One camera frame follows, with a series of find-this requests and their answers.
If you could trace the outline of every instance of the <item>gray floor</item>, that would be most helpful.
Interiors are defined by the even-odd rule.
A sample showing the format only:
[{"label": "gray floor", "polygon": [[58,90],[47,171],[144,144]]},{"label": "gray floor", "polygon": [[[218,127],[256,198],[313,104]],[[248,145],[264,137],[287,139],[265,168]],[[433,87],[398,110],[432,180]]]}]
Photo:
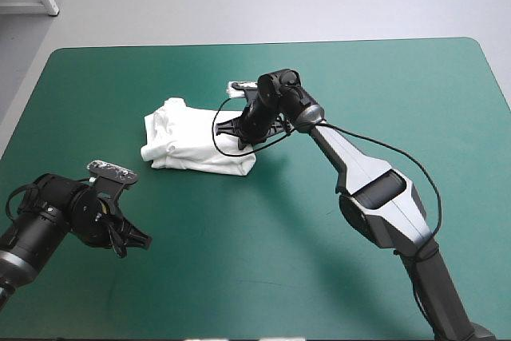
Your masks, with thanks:
[{"label": "gray floor", "polygon": [[511,0],[57,0],[0,17],[0,154],[52,51],[74,46],[476,39],[511,101]]}]

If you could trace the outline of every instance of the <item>folded white shirt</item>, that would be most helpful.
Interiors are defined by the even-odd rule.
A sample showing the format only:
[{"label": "folded white shirt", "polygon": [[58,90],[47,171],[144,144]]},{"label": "folded white shirt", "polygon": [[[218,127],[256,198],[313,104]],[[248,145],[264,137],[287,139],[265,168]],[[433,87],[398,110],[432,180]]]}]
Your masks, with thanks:
[{"label": "folded white shirt", "polygon": [[[155,169],[195,169],[196,171],[245,176],[256,162],[256,155],[227,157],[219,153],[212,141],[211,125],[216,111],[187,107],[184,100],[171,97],[154,113],[145,117],[147,145],[141,148],[144,161],[153,161]],[[240,111],[221,111],[216,122],[238,117]],[[215,136],[225,153],[239,154],[237,137]]]}]

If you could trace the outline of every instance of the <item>wire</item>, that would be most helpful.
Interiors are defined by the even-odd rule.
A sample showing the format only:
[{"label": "wire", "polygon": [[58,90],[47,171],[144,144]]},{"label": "wire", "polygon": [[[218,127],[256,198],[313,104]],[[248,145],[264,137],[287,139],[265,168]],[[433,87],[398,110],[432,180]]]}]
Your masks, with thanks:
[{"label": "wire", "polygon": [[219,147],[218,147],[218,144],[216,143],[216,140],[215,140],[215,121],[216,121],[216,118],[218,117],[218,114],[220,113],[220,111],[222,110],[222,108],[224,107],[224,105],[227,104],[228,101],[230,101],[231,99],[228,98],[228,99],[225,99],[224,102],[222,102],[222,104],[220,104],[220,107],[218,108],[218,110],[216,111],[215,113],[215,117],[213,118],[213,122],[211,124],[211,138],[213,140],[213,145],[215,145],[215,148],[218,152],[220,152],[221,154],[223,154],[224,156],[227,156],[227,157],[243,157],[243,156],[247,156],[247,155],[252,155],[253,153],[257,153],[259,151],[262,151],[263,149],[266,149],[268,147],[271,147],[272,145],[275,145],[277,144],[278,142],[284,140],[286,137],[289,137],[294,131],[295,129],[291,129],[290,131],[286,131],[286,134],[282,137],[279,137],[277,140],[274,140],[272,141],[271,143],[269,144],[266,144],[266,145],[263,145],[262,147],[259,147],[257,149],[254,149],[253,151],[250,151],[250,152],[245,152],[245,153],[225,153],[224,151],[222,151]]}]

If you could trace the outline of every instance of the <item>green table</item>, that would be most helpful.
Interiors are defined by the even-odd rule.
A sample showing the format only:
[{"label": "green table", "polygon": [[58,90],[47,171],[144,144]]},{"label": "green table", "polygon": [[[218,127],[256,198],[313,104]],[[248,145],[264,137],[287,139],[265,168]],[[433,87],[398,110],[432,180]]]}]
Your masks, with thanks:
[{"label": "green table", "polygon": [[[143,116],[164,99],[216,109],[227,81],[283,67],[301,73],[329,121],[426,165],[445,205],[438,241],[469,316],[511,338],[511,114],[468,38],[54,52],[0,162],[0,201],[44,172],[80,178],[89,161],[111,161],[139,174],[121,207],[153,244],[118,260],[67,236],[11,298],[0,336],[430,339],[399,259],[342,218],[335,171],[306,135],[258,154],[247,177],[141,160]],[[433,226],[420,172],[357,144],[415,180]]]}]

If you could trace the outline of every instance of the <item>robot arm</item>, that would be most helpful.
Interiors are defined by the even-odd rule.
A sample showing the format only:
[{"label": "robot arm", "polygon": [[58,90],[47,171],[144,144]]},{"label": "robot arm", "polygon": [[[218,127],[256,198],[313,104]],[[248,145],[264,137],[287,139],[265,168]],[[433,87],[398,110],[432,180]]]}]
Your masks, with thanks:
[{"label": "robot arm", "polygon": [[[11,193],[6,211],[13,223],[0,236],[0,309],[18,287],[35,280],[68,232],[90,247],[113,248],[119,257],[127,247],[149,247],[151,238],[126,220],[117,203],[137,175],[104,161],[87,168],[90,184],[45,174]],[[9,202],[23,191],[14,219]]]},{"label": "robot arm", "polygon": [[243,148],[288,131],[288,124],[308,133],[339,173],[336,192],[348,223],[378,247],[393,248],[401,256],[435,339],[494,340],[491,332],[469,321],[412,181],[325,126],[323,108],[302,88],[295,71],[282,69],[259,77],[256,85],[241,84],[248,104],[240,117],[219,123],[216,134],[238,137]]}]

